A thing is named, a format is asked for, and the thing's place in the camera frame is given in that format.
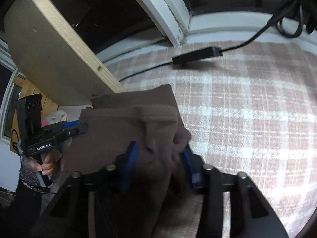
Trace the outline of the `person's left hand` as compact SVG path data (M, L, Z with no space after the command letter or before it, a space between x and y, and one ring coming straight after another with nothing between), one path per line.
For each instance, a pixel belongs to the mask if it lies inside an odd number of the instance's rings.
M42 173L43 176L49 176L55 173L58 169L58 161L61 158L61 153L57 150L52 150L45 154L45 158L42 163L38 163L34 160L30 161L31 169Z

